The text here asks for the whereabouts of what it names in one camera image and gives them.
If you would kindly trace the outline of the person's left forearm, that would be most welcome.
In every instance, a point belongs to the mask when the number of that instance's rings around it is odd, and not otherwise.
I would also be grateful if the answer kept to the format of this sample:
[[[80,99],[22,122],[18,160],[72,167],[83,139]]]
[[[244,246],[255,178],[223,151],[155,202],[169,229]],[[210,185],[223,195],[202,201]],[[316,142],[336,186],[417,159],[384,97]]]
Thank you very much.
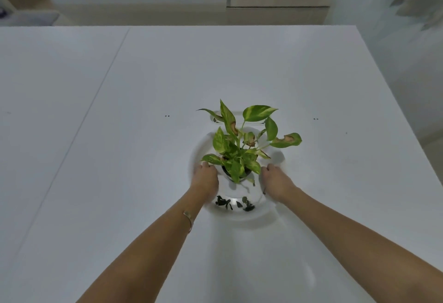
[[[185,193],[102,272],[76,303],[154,303],[202,207]]]

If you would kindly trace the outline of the small black plant pot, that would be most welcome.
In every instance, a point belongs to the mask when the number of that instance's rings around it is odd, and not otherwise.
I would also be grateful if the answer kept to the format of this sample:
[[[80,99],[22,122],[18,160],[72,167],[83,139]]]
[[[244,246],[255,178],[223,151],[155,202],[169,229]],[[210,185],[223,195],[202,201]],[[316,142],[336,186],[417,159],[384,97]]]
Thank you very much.
[[[240,160],[222,160],[222,169],[230,179],[237,182],[246,179],[252,173]]]

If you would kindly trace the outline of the person's right forearm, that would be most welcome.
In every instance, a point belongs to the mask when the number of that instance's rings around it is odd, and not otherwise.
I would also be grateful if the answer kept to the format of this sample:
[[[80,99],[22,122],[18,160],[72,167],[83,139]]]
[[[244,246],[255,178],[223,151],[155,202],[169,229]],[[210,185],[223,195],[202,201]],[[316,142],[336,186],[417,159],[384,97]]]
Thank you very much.
[[[443,303],[443,272],[290,186],[275,194],[376,303]]]

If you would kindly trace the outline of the clear round glass bowl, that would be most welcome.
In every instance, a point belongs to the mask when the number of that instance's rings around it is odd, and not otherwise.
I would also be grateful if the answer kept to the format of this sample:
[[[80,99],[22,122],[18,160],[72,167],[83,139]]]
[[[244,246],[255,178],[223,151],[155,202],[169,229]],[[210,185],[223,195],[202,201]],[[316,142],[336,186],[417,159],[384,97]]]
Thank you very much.
[[[243,122],[241,112],[233,112],[236,117],[237,127]],[[207,133],[196,145],[189,163],[189,178],[192,179],[195,168],[201,164],[201,158],[206,154],[215,153],[212,146],[212,137],[216,130],[224,125],[214,121],[209,116],[213,130]],[[285,156],[282,149],[268,147],[264,151],[270,156],[269,160],[259,158],[261,166],[269,163],[275,166],[285,167]],[[251,180],[243,180],[241,183],[234,183],[223,171],[221,166],[216,166],[219,178],[219,190],[215,198],[206,205],[206,209],[213,215],[225,217],[232,221],[255,220],[266,215],[275,208],[275,202],[267,197],[263,192],[264,187],[260,182],[260,174],[251,173]]]

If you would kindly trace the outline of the grey-blue seat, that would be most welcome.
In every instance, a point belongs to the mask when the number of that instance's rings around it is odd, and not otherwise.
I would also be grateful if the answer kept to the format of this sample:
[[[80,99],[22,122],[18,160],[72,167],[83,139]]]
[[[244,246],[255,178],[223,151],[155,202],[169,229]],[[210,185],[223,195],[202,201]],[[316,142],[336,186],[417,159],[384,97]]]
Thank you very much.
[[[50,0],[0,0],[0,27],[54,26],[60,17]]]

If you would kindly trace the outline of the person's right hand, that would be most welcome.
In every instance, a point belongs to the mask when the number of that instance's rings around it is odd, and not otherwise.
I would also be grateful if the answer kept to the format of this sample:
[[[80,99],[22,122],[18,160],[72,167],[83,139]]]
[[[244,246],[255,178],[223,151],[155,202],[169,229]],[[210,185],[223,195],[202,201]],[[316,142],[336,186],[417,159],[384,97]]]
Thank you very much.
[[[269,194],[273,200],[286,205],[294,196],[298,188],[283,170],[278,167],[274,176],[261,176],[263,192]]]

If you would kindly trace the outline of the green pothos plant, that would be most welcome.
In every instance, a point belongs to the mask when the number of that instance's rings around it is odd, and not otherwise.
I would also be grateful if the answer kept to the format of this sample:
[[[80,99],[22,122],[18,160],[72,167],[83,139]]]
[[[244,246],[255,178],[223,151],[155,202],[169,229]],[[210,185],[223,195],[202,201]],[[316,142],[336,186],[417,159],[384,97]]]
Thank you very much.
[[[278,137],[278,126],[271,118],[277,108],[268,105],[247,107],[242,112],[243,122],[240,127],[237,127],[234,113],[223,101],[220,101],[218,112],[204,108],[201,110],[224,125],[224,130],[219,127],[212,137],[215,153],[204,155],[201,161],[221,166],[236,184],[251,180],[251,173],[260,174],[261,165],[258,159],[270,159],[264,149],[285,149],[302,143],[301,136],[296,132]]]

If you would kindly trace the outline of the person's left hand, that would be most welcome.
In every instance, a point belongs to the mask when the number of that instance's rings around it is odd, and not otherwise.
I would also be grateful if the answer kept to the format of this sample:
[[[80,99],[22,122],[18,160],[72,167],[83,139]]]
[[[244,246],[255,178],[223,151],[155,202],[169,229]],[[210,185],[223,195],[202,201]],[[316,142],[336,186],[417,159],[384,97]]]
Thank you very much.
[[[219,190],[218,172],[204,171],[198,165],[186,192],[192,201],[204,205],[213,200]]]

